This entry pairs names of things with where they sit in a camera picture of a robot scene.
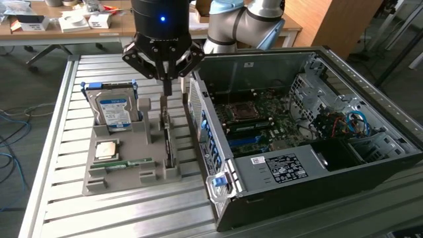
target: aluminum profile table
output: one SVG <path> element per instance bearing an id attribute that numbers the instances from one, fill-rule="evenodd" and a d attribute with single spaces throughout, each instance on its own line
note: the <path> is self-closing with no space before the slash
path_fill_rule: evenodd
<path id="1" fill-rule="evenodd" d="M 141 97 L 151 97 L 150 116 L 157 117 L 162 86 L 129 67 L 121 55 L 70 58 L 20 238 L 357 238 L 383 237 L 391 230 L 423 223 L 423 167 L 418 164 L 373 191 L 218 233 L 183 110 L 185 80 L 175 81 L 169 101 L 182 181 L 84 197 L 94 117 L 79 84 L 133 79 Z"/>

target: white box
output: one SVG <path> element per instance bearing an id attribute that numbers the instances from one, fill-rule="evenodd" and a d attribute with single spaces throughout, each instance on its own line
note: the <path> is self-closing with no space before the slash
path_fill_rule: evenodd
<path id="1" fill-rule="evenodd" d="M 83 16 L 64 16 L 59 18 L 62 32 L 90 30 L 90 25 Z"/>
<path id="2" fill-rule="evenodd" d="M 91 28 L 108 29 L 111 26 L 111 21 L 111 14 L 99 14 L 91 16 L 88 24 Z"/>
<path id="3" fill-rule="evenodd" d="M 18 21 L 23 31 L 46 31 L 50 19 L 46 16 L 18 15 Z"/>

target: green circuit board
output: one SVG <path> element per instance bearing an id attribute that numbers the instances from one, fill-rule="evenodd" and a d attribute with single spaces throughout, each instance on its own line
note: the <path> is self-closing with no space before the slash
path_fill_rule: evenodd
<path id="1" fill-rule="evenodd" d="M 286 95 L 282 93 L 274 90 L 257 91 L 254 101 L 215 105 L 215 111 L 222 124 L 230 124 L 231 122 L 246 122 L 246 124 L 250 125 L 249 119 L 243 120 L 238 118 L 237 107 L 249 109 L 249 113 L 242 116 L 251 118 L 254 116 L 255 119 L 273 118 L 274 125 L 263 129 L 251 129 L 242 132 L 246 137 L 259 135 L 261 140 L 258 143 L 231 146 L 235 157 L 291 148 L 307 140 L 307 138 L 305 138 L 299 133 L 297 123 L 287 113 L 289 102 Z M 230 133 L 227 135 L 227 139 L 229 141 L 231 140 Z"/>

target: computer case label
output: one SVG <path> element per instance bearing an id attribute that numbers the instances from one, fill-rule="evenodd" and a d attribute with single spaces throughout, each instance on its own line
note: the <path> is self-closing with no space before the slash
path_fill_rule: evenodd
<path id="1" fill-rule="evenodd" d="M 266 159 L 266 163 L 278 183 L 289 182 L 309 176 L 295 154 Z"/>

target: blue cable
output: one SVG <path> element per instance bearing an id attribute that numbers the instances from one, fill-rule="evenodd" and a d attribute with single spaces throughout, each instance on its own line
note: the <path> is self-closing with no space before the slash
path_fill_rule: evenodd
<path id="1" fill-rule="evenodd" d="M 351 124 L 349 123 L 350 122 L 350 114 L 358 114 L 362 118 L 363 118 L 363 123 L 365 123 L 365 126 L 366 126 L 366 135 L 370 135 L 370 125 L 367 123 L 367 119 L 366 119 L 366 116 L 365 114 L 361 112 L 361 111 L 351 111 L 346 114 L 346 119 L 347 119 L 347 125 L 349 125 L 349 129 L 355 132 Z"/>
<path id="2" fill-rule="evenodd" d="M 12 120 L 12 119 L 7 118 L 7 117 L 3 116 L 3 115 L 0 115 L 0 118 L 3 118 L 4 120 L 7 120 L 7 121 L 10 121 L 10 122 L 23 123 L 23 124 L 26 124 L 26 126 L 27 126 L 27 131 L 26 131 L 26 133 L 24 133 L 15 141 L 12 141 L 12 142 L 8 143 L 8 144 L 7 144 L 6 142 L 3 142 L 4 145 L 0 145 L 0 147 L 6 147 L 6 146 L 8 146 L 8 145 L 16 143 L 18 141 L 20 141 L 20 140 L 30 134 L 31 124 L 30 124 L 28 122 L 26 122 L 26 121 L 22 121 L 22 120 Z"/>
<path id="3" fill-rule="evenodd" d="M 7 153 L 0 153 L 0 155 L 3 156 L 7 156 L 10 157 L 11 159 L 14 159 L 15 161 L 15 164 L 16 164 L 16 167 L 18 167 L 18 170 L 19 170 L 19 174 L 20 174 L 20 179 L 22 179 L 22 192 L 24 193 L 26 192 L 26 179 L 24 179 L 24 174 L 22 172 L 22 167 L 20 167 L 20 163 L 19 163 L 19 160 L 11 155 L 11 154 L 7 154 Z M 10 208 L 15 203 L 18 203 L 20 200 L 22 200 L 23 196 L 19 197 L 14 202 L 11 202 L 6 207 L 3 207 L 0 209 L 0 212 L 3 212 L 7 208 Z"/>

